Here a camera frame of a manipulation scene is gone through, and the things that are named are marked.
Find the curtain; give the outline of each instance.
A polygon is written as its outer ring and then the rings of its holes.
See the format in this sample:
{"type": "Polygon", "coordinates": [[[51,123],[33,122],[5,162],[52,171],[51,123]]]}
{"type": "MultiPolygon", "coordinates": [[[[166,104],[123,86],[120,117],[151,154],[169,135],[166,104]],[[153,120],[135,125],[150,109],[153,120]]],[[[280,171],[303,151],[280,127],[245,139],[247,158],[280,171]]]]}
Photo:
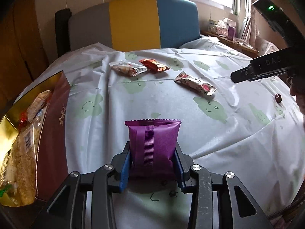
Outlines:
{"type": "Polygon", "coordinates": [[[255,8],[251,5],[252,0],[245,0],[246,17],[239,31],[239,38],[255,47],[257,29],[255,25],[255,8]]]}

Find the bed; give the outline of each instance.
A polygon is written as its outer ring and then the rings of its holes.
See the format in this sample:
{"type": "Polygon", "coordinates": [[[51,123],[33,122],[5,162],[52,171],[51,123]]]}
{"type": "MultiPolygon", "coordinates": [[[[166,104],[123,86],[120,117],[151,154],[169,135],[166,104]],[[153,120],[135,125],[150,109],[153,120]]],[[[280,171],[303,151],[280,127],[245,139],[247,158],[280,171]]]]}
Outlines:
{"type": "MultiPolygon", "coordinates": [[[[305,174],[303,115],[295,99],[278,77],[232,83],[231,72],[246,67],[250,58],[216,38],[201,37],[194,3],[117,0],[97,5],[69,19],[68,37],[71,52],[20,96],[65,71],[71,84],[65,122],[69,172],[93,172],[122,152],[129,139],[124,121],[180,119],[182,151],[211,172],[233,171],[266,214],[294,199],[305,174]],[[143,58],[171,69],[127,77],[109,67],[110,62],[143,58]],[[213,100],[173,82],[182,70],[217,87],[213,100]],[[281,104],[276,93],[282,95],[281,104]],[[84,109],[88,101],[92,105],[84,109]]],[[[186,228],[191,195],[182,194],[175,182],[131,181],[113,203],[117,228],[186,228]]]]}

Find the barcode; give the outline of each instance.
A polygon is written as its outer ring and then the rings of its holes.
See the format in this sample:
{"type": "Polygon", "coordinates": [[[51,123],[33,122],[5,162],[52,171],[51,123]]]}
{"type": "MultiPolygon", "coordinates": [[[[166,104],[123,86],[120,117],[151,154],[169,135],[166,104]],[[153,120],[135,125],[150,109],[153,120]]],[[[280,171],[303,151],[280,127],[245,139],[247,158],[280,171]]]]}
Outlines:
{"type": "Polygon", "coordinates": [[[144,71],[144,68],[135,68],[135,71],[136,71],[137,73],[139,73],[139,72],[144,71]]]}
{"type": "Polygon", "coordinates": [[[31,140],[31,132],[28,132],[28,134],[25,135],[24,141],[25,141],[26,152],[28,152],[30,146],[32,145],[32,142],[31,142],[31,141],[32,141],[32,140],[31,140]]]}

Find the maroon box side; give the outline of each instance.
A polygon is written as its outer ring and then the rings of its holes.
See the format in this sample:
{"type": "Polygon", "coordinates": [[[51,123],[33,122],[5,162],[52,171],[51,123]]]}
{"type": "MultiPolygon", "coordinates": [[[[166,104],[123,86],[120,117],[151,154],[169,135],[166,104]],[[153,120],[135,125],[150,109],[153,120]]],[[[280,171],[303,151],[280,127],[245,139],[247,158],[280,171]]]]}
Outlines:
{"type": "Polygon", "coordinates": [[[39,142],[36,197],[49,200],[68,175],[65,147],[65,115],[70,84],[62,73],[56,83],[39,142]]]}

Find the white bed sheet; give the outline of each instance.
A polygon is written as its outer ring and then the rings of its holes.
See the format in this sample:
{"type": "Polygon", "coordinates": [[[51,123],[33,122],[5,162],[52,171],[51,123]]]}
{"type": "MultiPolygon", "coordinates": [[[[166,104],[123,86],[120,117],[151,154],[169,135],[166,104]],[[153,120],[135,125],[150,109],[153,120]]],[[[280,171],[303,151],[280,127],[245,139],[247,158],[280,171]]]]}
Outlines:
{"type": "MultiPolygon", "coordinates": [[[[207,47],[210,40],[186,44],[201,49],[131,53],[94,44],[57,59],[20,96],[65,71],[72,86],[65,120],[69,172],[95,171],[121,153],[129,139],[125,120],[180,119],[182,151],[211,172],[233,171],[261,208],[272,213],[293,200],[304,179],[303,115],[278,77],[232,83],[231,72],[247,66],[250,58],[223,53],[230,48],[217,41],[207,47]],[[204,45],[212,51],[202,50],[204,45]],[[130,78],[109,67],[109,62],[143,58],[172,68],[130,78]],[[211,104],[173,82],[182,70],[217,87],[211,104]],[[275,93],[282,95],[281,105],[275,93]]],[[[88,194],[87,228],[90,199],[88,194]]],[[[113,202],[118,229],[186,228],[191,195],[182,194],[174,182],[131,182],[113,202]]]]}

